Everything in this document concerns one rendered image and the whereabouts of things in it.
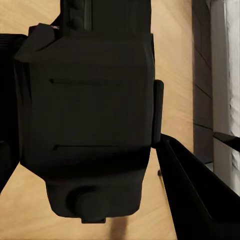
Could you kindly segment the digital camera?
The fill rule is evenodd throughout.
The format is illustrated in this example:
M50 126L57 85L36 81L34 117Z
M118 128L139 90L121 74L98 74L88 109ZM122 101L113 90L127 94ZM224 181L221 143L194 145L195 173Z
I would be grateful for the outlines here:
M105 224L140 209L160 146L151 0L60 0L60 15L0 34L0 139L46 183L52 211Z

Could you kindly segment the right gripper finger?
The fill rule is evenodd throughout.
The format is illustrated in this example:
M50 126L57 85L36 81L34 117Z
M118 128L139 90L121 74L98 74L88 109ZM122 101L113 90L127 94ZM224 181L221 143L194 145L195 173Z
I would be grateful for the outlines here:
M217 140L223 142L234 150L240 152L240 137L216 131L213 135Z

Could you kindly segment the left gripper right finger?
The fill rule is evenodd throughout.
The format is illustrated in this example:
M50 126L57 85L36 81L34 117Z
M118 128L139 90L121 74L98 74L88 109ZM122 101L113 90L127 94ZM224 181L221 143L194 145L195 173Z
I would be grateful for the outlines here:
M178 240L240 240L240 196L177 139L156 148Z

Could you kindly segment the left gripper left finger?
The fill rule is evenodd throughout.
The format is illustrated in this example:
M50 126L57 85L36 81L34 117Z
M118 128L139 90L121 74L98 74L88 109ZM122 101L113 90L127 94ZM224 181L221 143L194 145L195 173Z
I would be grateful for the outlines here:
M0 138L0 193L20 162L18 134Z

